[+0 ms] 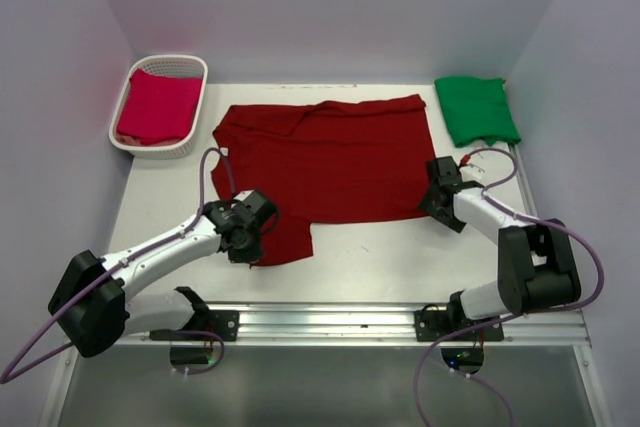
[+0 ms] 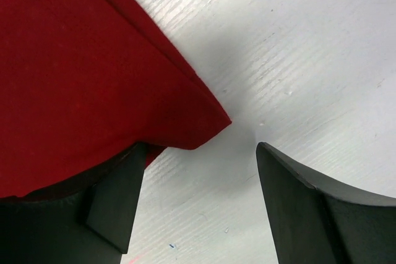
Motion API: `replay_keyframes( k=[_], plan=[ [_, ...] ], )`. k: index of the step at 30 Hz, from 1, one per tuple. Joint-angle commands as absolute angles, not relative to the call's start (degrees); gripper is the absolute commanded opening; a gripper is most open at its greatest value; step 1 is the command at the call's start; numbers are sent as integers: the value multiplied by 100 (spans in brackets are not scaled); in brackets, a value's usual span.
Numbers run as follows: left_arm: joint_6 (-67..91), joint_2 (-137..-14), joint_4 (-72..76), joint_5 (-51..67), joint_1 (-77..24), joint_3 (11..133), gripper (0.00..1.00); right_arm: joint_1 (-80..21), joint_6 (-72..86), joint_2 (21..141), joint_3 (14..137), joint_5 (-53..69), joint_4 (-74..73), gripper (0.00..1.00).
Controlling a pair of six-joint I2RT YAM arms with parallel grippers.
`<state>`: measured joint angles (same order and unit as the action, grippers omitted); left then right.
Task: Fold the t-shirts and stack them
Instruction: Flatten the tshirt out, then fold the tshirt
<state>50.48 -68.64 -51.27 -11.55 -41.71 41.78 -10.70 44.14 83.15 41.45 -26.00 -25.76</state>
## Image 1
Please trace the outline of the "dark red t shirt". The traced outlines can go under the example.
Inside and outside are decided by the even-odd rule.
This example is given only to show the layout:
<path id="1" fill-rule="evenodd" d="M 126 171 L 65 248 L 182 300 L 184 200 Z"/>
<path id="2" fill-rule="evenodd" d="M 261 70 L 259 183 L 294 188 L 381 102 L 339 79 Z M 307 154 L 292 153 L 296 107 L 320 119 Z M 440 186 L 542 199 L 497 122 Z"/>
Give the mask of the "dark red t shirt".
<path id="1" fill-rule="evenodd" d="M 217 193 L 259 190 L 279 220 L 262 240 L 262 266 L 312 256 L 312 224 L 419 218 L 434 159 L 426 104 L 407 97 L 315 105 L 233 105 L 212 137 L 229 163 Z"/>

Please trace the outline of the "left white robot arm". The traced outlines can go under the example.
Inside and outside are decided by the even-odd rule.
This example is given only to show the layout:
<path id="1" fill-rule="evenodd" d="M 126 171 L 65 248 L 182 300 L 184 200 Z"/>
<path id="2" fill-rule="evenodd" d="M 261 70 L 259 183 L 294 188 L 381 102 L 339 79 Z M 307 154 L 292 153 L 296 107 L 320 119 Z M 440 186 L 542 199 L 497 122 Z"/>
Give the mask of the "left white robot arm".
<path id="1" fill-rule="evenodd" d="M 84 358 L 142 332 L 204 339 L 210 332 L 210 310 L 191 288 L 176 287 L 162 295 L 148 295 L 146 288 L 215 254 L 234 264 L 257 263 L 264 255 L 265 226 L 278 215 L 263 193 L 243 191 L 230 201 L 203 204 L 179 226 L 133 248 L 102 257 L 83 251 L 69 262 L 49 301 L 49 313 Z"/>

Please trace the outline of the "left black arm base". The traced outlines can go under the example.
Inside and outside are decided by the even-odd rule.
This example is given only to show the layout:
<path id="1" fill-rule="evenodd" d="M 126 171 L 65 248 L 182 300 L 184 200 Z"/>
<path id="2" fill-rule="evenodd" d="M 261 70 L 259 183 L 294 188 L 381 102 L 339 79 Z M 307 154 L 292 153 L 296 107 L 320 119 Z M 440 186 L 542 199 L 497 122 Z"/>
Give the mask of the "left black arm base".
<path id="1" fill-rule="evenodd" d="M 204 331 L 216 334 L 223 341 L 235 341 L 240 327 L 237 310 L 212 309 L 189 287 L 176 287 L 174 292 L 186 300 L 193 313 L 188 321 L 176 329 L 156 329 L 149 333 L 153 341 L 211 341 Z"/>

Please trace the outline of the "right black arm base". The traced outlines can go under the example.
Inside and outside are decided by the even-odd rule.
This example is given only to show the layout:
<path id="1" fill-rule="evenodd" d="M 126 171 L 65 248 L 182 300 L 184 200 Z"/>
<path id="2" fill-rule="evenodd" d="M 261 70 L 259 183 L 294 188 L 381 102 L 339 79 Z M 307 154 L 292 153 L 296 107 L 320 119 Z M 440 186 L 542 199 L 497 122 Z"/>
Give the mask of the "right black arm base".
<path id="1" fill-rule="evenodd" d="M 476 327 L 483 320 L 469 320 L 462 314 L 450 315 L 444 304 L 429 303 L 413 312 L 413 328 L 418 342 L 434 342 L 452 332 Z M 458 335 L 454 342 L 488 341 L 501 342 L 505 339 L 503 328 L 499 324 L 477 329 Z"/>

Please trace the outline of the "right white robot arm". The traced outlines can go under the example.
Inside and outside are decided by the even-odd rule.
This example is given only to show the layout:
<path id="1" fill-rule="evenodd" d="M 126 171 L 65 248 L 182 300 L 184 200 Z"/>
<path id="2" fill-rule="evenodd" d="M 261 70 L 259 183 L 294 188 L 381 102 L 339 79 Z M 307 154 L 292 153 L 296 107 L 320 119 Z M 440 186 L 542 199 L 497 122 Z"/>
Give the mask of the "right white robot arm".
<path id="1" fill-rule="evenodd" d="M 496 247 L 496 279 L 453 293 L 442 309 L 415 313 L 425 327 L 442 334 L 508 314 L 526 314 L 571 304 L 582 289 L 567 234 L 537 220 L 519 220 L 483 197 L 483 185 L 465 180 L 450 156 L 426 163 L 429 187 L 419 208 L 459 234 L 471 226 Z"/>

